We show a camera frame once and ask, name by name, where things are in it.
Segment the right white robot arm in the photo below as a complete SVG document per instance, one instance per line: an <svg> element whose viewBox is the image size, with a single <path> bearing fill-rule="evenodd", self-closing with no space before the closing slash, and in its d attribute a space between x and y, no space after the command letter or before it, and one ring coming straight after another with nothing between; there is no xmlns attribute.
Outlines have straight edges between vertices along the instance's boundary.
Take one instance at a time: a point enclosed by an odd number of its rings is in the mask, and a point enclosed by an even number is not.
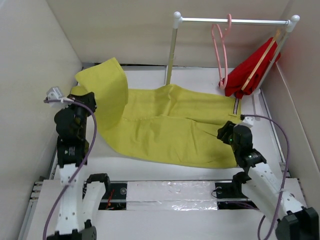
<svg viewBox="0 0 320 240"><path fill-rule="evenodd" d="M227 121L218 129L217 139L231 146L237 165L242 168L231 182L237 197L247 197L270 221L278 240L318 240L319 214L305 207L273 173L267 160L253 147L249 127Z"/></svg>

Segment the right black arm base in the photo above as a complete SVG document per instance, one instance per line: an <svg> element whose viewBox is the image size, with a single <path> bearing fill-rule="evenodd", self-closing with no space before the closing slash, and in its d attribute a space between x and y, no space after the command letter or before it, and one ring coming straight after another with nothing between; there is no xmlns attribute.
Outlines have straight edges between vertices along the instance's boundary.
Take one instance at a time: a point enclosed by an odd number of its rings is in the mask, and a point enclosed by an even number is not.
<svg viewBox="0 0 320 240"><path fill-rule="evenodd" d="M216 182L211 196L216 199L219 210L258 209L249 198L235 190L231 182Z"/></svg>

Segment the yellow-green trousers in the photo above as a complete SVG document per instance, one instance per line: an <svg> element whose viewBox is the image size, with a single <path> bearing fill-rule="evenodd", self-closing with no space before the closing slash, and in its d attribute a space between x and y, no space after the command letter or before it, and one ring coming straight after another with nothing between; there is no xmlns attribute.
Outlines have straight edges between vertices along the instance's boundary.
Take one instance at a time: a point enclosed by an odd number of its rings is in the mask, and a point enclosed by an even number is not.
<svg viewBox="0 0 320 240"><path fill-rule="evenodd" d="M227 122L240 122L236 98L175 84L130 89L111 58L75 75L72 95L94 93L98 133L117 153L150 162L227 169L237 166L230 146L217 138Z"/></svg>

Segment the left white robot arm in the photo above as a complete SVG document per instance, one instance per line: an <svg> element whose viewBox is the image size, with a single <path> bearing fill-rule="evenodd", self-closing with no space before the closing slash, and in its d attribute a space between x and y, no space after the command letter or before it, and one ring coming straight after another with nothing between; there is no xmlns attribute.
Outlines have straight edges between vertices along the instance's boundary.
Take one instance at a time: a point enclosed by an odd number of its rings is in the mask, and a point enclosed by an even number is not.
<svg viewBox="0 0 320 240"><path fill-rule="evenodd" d="M44 100L59 106L54 116L57 138L57 168L62 190L55 200L44 225L44 240L95 240L95 218L102 198L111 194L107 173L87 174L88 157L93 142L86 139L87 118L94 118L95 95L65 97L52 87Z"/></svg>

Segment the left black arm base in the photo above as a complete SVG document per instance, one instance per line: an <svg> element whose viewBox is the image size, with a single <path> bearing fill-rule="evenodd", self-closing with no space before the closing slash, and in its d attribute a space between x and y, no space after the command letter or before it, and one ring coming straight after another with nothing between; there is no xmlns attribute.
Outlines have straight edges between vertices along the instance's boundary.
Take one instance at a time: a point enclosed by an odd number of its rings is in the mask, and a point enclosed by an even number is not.
<svg viewBox="0 0 320 240"><path fill-rule="evenodd" d="M111 190L106 193L99 204L99 210L122 211L127 209L127 182L111 182Z"/></svg>

